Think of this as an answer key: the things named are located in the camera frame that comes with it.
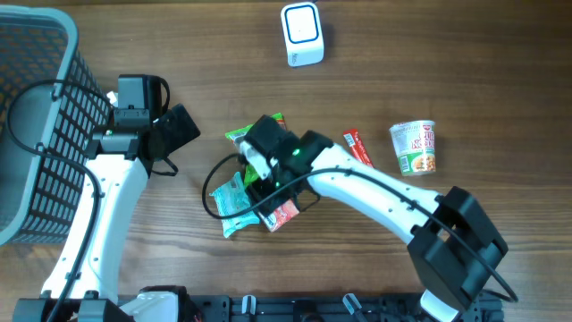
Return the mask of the green gummy candy bag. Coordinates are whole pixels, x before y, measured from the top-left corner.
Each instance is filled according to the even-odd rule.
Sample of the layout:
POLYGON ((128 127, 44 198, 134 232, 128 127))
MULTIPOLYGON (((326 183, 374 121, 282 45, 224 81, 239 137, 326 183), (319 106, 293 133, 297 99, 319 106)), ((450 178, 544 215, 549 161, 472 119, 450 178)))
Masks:
MULTIPOLYGON (((276 113, 276 114, 272 114, 271 117, 284 129, 287 129, 284 117, 282 115, 282 113, 276 113)), ((231 140, 232 143, 235 146, 239 146, 239 143, 237 142, 238 138, 243 137, 248 131, 249 129, 252 127, 252 124, 247 125, 246 127, 243 127, 241 129, 238 130, 234 130, 234 131, 229 131, 225 133, 225 137, 228 140, 231 140)), ((243 179, 243 183, 245 187, 248 187, 252 182, 255 182, 257 179, 259 178, 255 168, 251 165, 247 165, 245 167, 245 173, 244 173, 244 179, 243 179)))

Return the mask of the light teal snack packet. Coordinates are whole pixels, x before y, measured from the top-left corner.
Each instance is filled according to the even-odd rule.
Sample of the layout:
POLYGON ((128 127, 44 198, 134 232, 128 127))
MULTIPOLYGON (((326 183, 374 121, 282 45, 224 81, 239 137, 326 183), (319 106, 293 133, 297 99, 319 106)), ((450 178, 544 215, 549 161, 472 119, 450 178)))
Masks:
MULTIPOLYGON (((228 182, 217 188, 210 196, 214 198, 219 216, 230 216, 251 207, 240 172, 236 172, 228 182)), ((259 224, 260 219, 253 211, 232 219, 224 219, 222 221, 223 236, 229 238, 248 225, 259 224)))

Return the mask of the small red snack packet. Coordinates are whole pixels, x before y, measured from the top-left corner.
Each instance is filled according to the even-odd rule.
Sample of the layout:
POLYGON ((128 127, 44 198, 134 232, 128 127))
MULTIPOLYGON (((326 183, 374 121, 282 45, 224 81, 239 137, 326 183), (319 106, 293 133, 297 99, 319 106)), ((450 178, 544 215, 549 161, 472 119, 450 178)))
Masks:
POLYGON ((289 199, 279 206, 273 213, 267 216, 260 216, 262 222, 272 233, 280 229, 284 224, 299 214, 299 209, 295 203, 289 199))

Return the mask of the red stick snack packet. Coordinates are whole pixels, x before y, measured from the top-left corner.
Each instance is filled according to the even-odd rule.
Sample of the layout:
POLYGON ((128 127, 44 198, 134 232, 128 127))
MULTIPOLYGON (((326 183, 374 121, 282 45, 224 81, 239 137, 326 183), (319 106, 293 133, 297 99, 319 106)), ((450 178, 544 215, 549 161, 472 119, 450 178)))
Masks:
POLYGON ((357 159, 358 161, 360 161, 365 165, 374 167, 357 129, 350 129, 345 131, 343 133, 343 138, 346 140, 349 149, 351 151, 351 154, 355 159, 357 159))

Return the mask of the cup noodles white green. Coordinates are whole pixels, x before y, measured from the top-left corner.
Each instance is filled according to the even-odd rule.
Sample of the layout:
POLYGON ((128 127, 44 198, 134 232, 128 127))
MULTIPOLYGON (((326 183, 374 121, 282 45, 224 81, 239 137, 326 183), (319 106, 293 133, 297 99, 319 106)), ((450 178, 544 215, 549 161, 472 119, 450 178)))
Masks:
POLYGON ((401 174, 430 174, 436 171, 435 122, 419 120, 398 123, 390 135, 401 174))

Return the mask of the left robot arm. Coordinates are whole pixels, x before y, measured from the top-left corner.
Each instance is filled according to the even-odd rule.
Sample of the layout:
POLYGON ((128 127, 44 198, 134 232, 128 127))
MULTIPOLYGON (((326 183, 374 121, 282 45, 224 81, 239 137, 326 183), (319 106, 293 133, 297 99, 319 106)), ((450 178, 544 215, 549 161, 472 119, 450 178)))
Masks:
POLYGON ((87 144, 80 203, 63 252, 37 299, 18 300, 15 321, 193 321, 200 311, 183 286, 143 288, 119 302, 118 281, 130 220, 153 163, 197 138, 183 105, 160 117, 117 108, 87 144))

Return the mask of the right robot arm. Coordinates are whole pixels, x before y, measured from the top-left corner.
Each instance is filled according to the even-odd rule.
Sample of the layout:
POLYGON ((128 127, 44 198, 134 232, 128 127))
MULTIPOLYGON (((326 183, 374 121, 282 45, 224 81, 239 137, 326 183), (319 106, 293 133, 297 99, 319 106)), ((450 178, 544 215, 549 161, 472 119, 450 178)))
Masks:
POLYGON ((442 195, 416 188, 360 163, 314 131, 297 137, 282 128, 251 129, 237 148, 262 179, 252 193, 262 213, 308 189, 394 233, 425 287, 419 304, 429 317, 451 321, 468 311, 490 279, 505 290, 503 300, 517 300, 497 271, 508 245, 468 191, 454 186, 442 195))

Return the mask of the white barcode scanner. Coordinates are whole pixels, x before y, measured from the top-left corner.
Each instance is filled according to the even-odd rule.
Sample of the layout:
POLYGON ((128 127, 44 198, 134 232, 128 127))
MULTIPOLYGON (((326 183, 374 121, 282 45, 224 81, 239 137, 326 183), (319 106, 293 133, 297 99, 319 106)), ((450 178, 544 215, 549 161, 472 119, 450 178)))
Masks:
POLYGON ((290 67, 318 64, 324 59, 324 34, 318 8, 313 2, 284 6, 281 22, 290 67))

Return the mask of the grey plastic mesh basket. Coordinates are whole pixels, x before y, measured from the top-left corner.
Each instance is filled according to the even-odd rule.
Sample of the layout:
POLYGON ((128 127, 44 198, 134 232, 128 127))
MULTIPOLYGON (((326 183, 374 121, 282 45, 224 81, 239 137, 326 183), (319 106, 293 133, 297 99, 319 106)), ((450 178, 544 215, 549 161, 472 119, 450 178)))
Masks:
POLYGON ((80 55, 73 19, 53 8, 1 7, 1 242, 61 243, 80 201, 84 144, 110 106, 80 55))

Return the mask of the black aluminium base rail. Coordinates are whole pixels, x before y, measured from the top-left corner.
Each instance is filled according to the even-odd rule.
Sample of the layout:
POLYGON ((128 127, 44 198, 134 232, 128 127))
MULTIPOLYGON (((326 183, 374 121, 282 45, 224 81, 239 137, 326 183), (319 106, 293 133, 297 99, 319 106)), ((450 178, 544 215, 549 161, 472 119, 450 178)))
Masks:
POLYGON ((303 322, 303 321, 432 321, 420 305, 419 293, 357 297, 351 308, 339 297, 189 296, 180 321, 303 322))

